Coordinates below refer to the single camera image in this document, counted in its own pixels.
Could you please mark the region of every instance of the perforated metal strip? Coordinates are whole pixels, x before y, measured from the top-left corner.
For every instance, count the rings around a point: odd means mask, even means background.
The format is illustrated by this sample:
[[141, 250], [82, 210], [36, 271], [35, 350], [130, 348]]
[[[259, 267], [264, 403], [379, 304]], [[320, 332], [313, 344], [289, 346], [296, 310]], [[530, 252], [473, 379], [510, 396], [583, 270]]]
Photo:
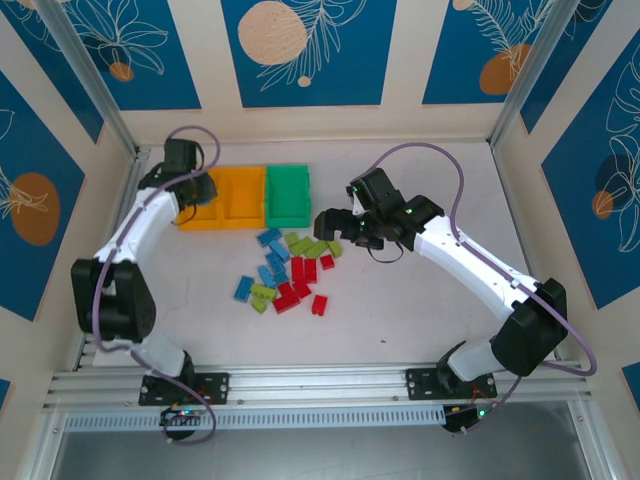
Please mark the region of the perforated metal strip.
[[[156, 431], [159, 412], [74, 413], [67, 418], [65, 432], [145, 432]], [[444, 425], [440, 405], [368, 408], [311, 408], [221, 410], [216, 412], [220, 430], [274, 428], [384, 427]], [[202, 415], [175, 430], [211, 428], [211, 417]]]

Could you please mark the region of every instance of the red block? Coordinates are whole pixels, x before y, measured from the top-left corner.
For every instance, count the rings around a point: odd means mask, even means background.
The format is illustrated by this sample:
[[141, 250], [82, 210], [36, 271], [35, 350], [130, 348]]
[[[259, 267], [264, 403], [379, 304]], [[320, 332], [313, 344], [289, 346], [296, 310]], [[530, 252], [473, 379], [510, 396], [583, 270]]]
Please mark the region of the red block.
[[284, 282], [278, 285], [278, 290], [280, 291], [280, 295], [282, 295], [283, 297], [296, 294], [289, 282]]
[[324, 257], [320, 257], [320, 263], [322, 264], [323, 270], [329, 270], [330, 268], [333, 268], [336, 266], [335, 262], [333, 261], [333, 257], [331, 255], [325, 255]]
[[287, 295], [286, 297], [276, 298], [273, 301], [273, 306], [277, 313], [282, 313], [289, 310], [291, 307], [295, 307], [300, 304], [300, 300], [297, 295]]
[[315, 258], [304, 259], [304, 283], [318, 283], [318, 270]]
[[304, 258], [293, 257], [291, 259], [291, 277], [293, 283], [304, 282]]
[[313, 299], [313, 305], [311, 306], [311, 313], [313, 315], [324, 317], [324, 311], [327, 308], [327, 300], [329, 299], [325, 296], [316, 295]]
[[311, 289], [306, 283], [296, 282], [293, 284], [293, 289], [300, 298], [304, 298], [307, 295], [311, 295]]

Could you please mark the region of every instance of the mounting plate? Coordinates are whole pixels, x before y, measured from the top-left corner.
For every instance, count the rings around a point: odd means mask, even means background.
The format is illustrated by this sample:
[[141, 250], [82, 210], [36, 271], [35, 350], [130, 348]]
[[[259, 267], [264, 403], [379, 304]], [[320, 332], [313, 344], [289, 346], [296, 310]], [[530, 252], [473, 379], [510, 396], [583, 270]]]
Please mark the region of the mounting plate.
[[409, 400], [470, 400], [474, 386], [482, 393], [483, 398], [496, 398], [493, 375], [487, 374], [476, 378], [473, 382], [461, 383], [453, 395], [447, 394], [438, 384], [437, 368], [410, 368], [405, 373]]
[[[193, 389], [209, 402], [209, 405], [226, 405], [227, 392], [229, 390], [229, 374], [196, 373], [194, 375]], [[138, 405], [142, 407], [168, 407], [176, 402], [181, 406], [198, 405], [198, 402], [193, 398], [185, 397], [188, 397], [188, 394], [174, 384], [161, 378], [145, 375], [142, 378]]]

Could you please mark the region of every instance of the green tray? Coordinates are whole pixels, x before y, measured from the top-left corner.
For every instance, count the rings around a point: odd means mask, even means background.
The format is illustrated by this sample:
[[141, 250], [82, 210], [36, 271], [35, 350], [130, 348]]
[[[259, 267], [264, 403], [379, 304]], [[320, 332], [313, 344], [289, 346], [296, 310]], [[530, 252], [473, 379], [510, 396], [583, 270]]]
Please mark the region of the green tray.
[[306, 228], [311, 225], [311, 190], [307, 165], [267, 167], [265, 196], [267, 227]]

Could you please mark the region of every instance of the blue block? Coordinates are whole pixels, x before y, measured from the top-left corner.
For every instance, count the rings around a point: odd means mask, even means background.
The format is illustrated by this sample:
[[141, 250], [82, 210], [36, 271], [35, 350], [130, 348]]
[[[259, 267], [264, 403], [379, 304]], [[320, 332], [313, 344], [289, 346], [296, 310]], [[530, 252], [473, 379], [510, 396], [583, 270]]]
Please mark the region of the blue block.
[[267, 263], [271, 267], [271, 271], [274, 275], [278, 272], [284, 272], [284, 263], [280, 260], [277, 253], [271, 252], [265, 255], [267, 257]]
[[276, 285], [281, 285], [281, 284], [289, 281], [289, 277], [287, 277], [287, 272], [285, 272], [284, 270], [282, 270], [281, 272], [276, 273], [273, 276], [273, 279], [275, 280]]
[[253, 285], [253, 278], [243, 276], [240, 279], [240, 285], [236, 289], [236, 293], [233, 296], [239, 302], [247, 303], [249, 300], [249, 294], [251, 293], [251, 286]]
[[278, 230], [277, 228], [272, 228], [270, 230], [267, 230], [266, 232], [261, 233], [257, 238], [260, 246], [266, 247], [271, 242], [279, 239], [280, 237], [282, 237], [282, 233], [280, 233], [280, 230]]
[[262, 283], [264, 283], [265, 287], [273, 288], [276, 286], [276, 282], [273, 280], [273, 275], [271, 275], [268, 267], [265, 265], [259, 266], [258, 273], [260, 274], [260, 278], [262, 279]]
[[274, 240], [273, 242], [271, 242], [269, 244], [269, 248], [273, 253], [278, 255], [280, 257], [280, 260], [282, 260], [283, 262], [288, 262], [289, 259], [291, 258], [289, 256], [289, 252], [287, 252], [287, 249], [284, 248], [282, 245], [280, 245], [280, 242], [278, 242], [277, 240]]

